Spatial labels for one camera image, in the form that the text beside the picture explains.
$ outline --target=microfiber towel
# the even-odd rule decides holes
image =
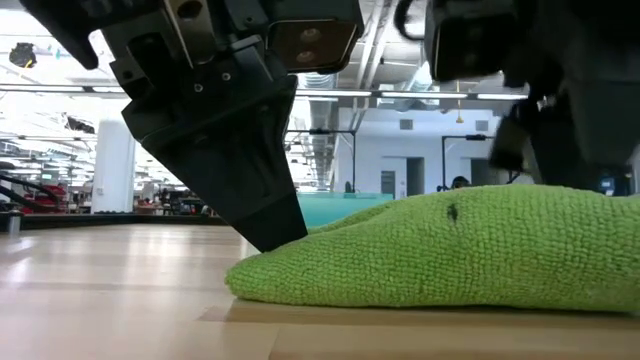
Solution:
[[[237,297],[336,307],[640,310],[640,199],[538,185],[410,197],[227,274]]]

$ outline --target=ceiling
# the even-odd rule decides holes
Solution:
[[[396,0],[361,0],[363,19],[367,28],[365,35],[358,41],[352,53],[349,65],[333,78],[302,75],[301,86],[307,88],[382,88],[416,91],[410,85],[424,82],[427,87],[421,91],[439,89],[440,91],[454,92],[505,92],[501,87],[499,74],[484,79],[465,79],[448,84],[432,84],[428,71],[418,72],[425,64],[421,50],[422,45],[404,40],[391,24],[392,6],[396,3]],[[411,20],[407,24],[410,33],[419,35],[423,32],[426,4],[426,0],[414,2],[409,13]],[[113,61],[113,56],[100,32],[95,32],[90,37],[91,43],[99,54],[100,68],[87,71],[71,58],[66,50],[60,47],[44,27],[30,15],[20,11],[17,0],[2,1],[0,2],[1,8],[4,10],[0,10],[0,83],[94,86],[117,84],[108,66]],[[17,42],[30,42],[35,45],[38,56],[37,66],[32,69],[22,69],[8,61],[8,53]],[[118,116],[118,112],[125,104],[126,101],[123,100],[6,93],[4,99],[0,100],[0,112],[4,114],[4,120],[0,121],[21,124],[23,121],[20,119],[29,117],[32,119],[31,122],[50,122],[49,119],[60,119],[60,114],[66,113],[97,126],[101,118]],[[404,101],[382,104],[379,101],[366,101],[358,103],[357,109],[362,114],[360,130],[362,134],[366,134],[374,129],[378,129],[378,132],[384,132],[383,125],[381,125],[383,122],[375,121],[375,119],[380,119],[382,114],[393,119],[402,117],[403,114],[397,111],[399,108],[402,108],[402,111],[409,110],[411,116],[417,119],[424,119],[428,117],[429,112],[433,112],[430,110],[439,110],[445,114],[455,114],[459,110],[468,109],[487,109],[499,112],[506,105],[508,103],[493,101],[440,100],[430,103]],[[353,109],[353,103],[344,100],[340,102],[297,100],[291,115],[289,129],[309,130],[321,127],[353,130],[350,127],[355,124],[344,119],[346,115],[342,110],[345,108]],[[443,124],[448,123],[447,121],[421,121],[418,126],[420,131],[412,133],[412,136],[441,129],[443,126],[448,126]],[[0,129],[8,133],[6,130],[8,127],[0,125]],[[292,162],[292,173],[296,182],[319,187],[329,185],[335,139],[335,135],[287,134],[285,142],[290,146],[288,158]],[[142,151],[139,153],[141,155],[138,163],[161,167],[148,154]]]

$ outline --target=door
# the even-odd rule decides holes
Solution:
[[[396,172],[382,170],[380,173],[380,189],[383,194],[393,195],[396,198]]]

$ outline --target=person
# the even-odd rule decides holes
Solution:
[[[464,176],[456,176],[455,178],[453,178],[453,182],[451,183],[452,190],[469,186],[471,186],[471,182]]]

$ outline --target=wooden table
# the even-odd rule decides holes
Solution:
[[[255,251],[226,227],[22,235],[0,235],[2,360],[640,359],[629,317],[237,301],[225,271]]]

